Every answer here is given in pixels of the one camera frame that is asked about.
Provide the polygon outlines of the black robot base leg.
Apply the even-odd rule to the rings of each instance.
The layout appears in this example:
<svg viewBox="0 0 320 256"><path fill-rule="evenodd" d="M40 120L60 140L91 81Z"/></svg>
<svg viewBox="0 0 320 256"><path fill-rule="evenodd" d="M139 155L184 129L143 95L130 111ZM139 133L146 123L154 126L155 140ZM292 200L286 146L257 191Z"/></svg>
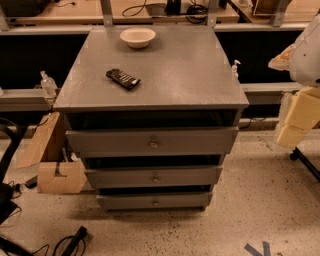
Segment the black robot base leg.
<svg viewBox="0 0 320 256"><path fill-rule="evenodd" d="M320 171L308 160L308 158L298 149L295 148L289 155L292 161L299 159L312 175L320 182Z"/></svg>

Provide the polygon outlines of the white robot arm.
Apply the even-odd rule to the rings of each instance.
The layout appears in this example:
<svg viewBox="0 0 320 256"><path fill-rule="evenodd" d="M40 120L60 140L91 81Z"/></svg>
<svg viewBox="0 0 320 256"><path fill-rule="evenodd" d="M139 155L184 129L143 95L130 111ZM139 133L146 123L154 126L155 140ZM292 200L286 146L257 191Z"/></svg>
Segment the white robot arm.
<svg viewBox="0 0 320 256"><path fill-rule="evenodd" d="M320 15L317 14L295 42L274 57L268 67L288 71L301 84L285 111L280 111L276 143L294 148L320 122Z"/></svg>

